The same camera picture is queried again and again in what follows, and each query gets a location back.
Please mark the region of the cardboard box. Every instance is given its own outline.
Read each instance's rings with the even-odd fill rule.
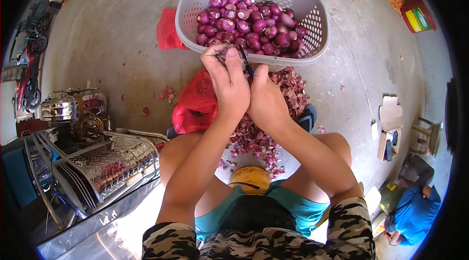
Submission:
[[[402,107],[397,105],[397,97],[384,96],[383,105],[379,107],[379,120],[382,128],[378,148],[379,160],[386,161],[384,150],[386,149],[386,136],[388,132],[396,131],[397,133],[396,145],[391,146],[391,156],[394,157],[399,152],[402,134],[401,128],[404,126],[404,118],[402,115]]]

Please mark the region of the man in blue shirt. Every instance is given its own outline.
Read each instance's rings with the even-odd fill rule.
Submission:
[[[389,214],[384,223],[384,236],[391,241],[389,233],[397,234],[398,245],[415,245],[422,241],[431,228],[438,213],[441,198],[435,189],[427,183],[434,174],[433,168],[421,157],[414,155],[404,161],[404,168],[413,170],[419,179],[415,182],[399,176],[408,189],[402,194],[396,209]]]

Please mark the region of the person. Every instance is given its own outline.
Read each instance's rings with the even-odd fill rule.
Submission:
[[[374,259],[375,243],[365,200],[350,169],[350,147],[337,133],[311,135],[288,114],[282,93],[259,65],[249,87],[237,50],[226,66],[202,54],[218,100],[205,132],[180,135],[161,152],[166,187],[156,224],[143,236],[143,259]],[[244,195],[220,181],[215,170],[246,113],[301,166],[271,183],[264,196]],[[322,212],[332,208],[328,241],[307,239]],[[196,239],[203,240],[200,250]]]
[[[421,157],[409,155],[402,169],[416,173],[419,178],[413,182],[399,175],[399,180],[407,189],[396,209],[386,217],[384,237],[390,244],[415,245],[425,238],[435,221],[441,198],[435,186],[428,186],[435,171]]]

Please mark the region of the wooden stool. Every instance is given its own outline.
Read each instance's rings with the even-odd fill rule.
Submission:
[[[425,122],[427,124],[430,125],[430,128],[426,129],[426,128],[422,128],[420,126],[417,126],[417,125],[412,125],[412,129],[419,132],[419,133],[422,133],[424,134],[427,138],[426,140],[424,139],[417,139],[417,142],[421,145],[425,145],[425,151],[421,151],[421,150],[415,150],[415,149],[412,149],[410,148],[409,150],[411,152],[414,152],[414,153],[417,153],[417,154],[420,154],[420,155],[425,155],[425,156],[428,156],[429,154],[432,154],[433,156],[435,156],[437,154],[437,151],[438,151],[438,145],[439,145],[439,141],[440,141],[440,136],[441,136],[441,130],[443,129],[443,123],[440,122],[440,123],[433,123],[433,122],[430,122],[428,120],[426,120],[425,118],[423,117],[418,117],[419,121],[422,121],[422,122]]]

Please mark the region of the yellow bucket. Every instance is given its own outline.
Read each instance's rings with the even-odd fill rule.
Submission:
[[[241,186],[246,195],[264,195],[270,185],[270,175],[258,166],[245,166],[235,171],[228,186]]]

